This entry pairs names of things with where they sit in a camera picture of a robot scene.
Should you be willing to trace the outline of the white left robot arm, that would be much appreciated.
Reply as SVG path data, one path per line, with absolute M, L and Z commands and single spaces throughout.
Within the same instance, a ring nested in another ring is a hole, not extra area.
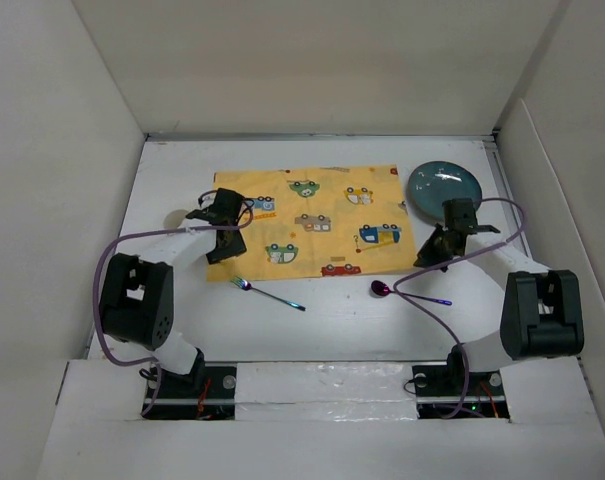
M 170 373 L 183 396 L 204 387 L 201 351 L 174 329 L 175 274 L 200 259 L 215 264 L 247 251 L 242 230 L 254 202 L 220 188 L 198 200 L 180 225 L 122 235 L 101 254 L 93 280 L 92 309 L 103 353 L 115 365 L 154 364 Z

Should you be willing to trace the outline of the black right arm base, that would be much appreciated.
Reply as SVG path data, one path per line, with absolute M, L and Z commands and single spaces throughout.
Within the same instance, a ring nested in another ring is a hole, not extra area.
M 471 372 L 466 383 L 462 358 L 456 348 L 445 362 L 418 363 L 403 382 L 403 390 L 416 400 L 418 418 L 505 419 L 510 418 L 499 370 Z

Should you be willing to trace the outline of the teal round plate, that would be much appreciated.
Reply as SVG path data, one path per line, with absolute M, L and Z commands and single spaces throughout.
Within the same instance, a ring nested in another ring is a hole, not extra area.
M 412 171 L 407 183 L 408 199 L 425 217 L 444 219 L 443 203 L 457 198 L 470 198 L 478 208 L 482 188 L 467 169 L 446 161 L 432 161 Z

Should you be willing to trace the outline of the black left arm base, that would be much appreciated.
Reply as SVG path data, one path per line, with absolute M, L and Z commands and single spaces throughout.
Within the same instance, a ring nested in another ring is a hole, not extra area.
M 208 362 L 200 352 L 191 371 L 178 375 L 141 369 L 146 392 L 141 416 L 146 420 L 227 421 L 235 419 L 238 369 L 235 363 Z

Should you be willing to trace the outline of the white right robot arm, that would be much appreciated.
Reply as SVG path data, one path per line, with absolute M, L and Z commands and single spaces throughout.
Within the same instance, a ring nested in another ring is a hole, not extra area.
M 499 328 L 480 339 L 454 346 L 444 381 L 455 393 L 476 387 L 480 373 L 541 358 L 571 357 L 583 350 L 585 338 L 579 280 L 570 270 L 552 270 L 501 239 L 492 225 L 476 217 L 477 201 L 446 200 L 444 223 L 421 247 L 414 266 L 421 273 L 469 261 L 504 293 Z

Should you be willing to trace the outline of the yellow cartoon print cloth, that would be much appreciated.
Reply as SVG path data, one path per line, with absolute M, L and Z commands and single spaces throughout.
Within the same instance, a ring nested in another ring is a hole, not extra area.
M 214 185 L 251 199 L 254 215 L 246 253 L 209 266 L 210 282 L 386 274 L 416 259 L 394 165 L 222 171 Z

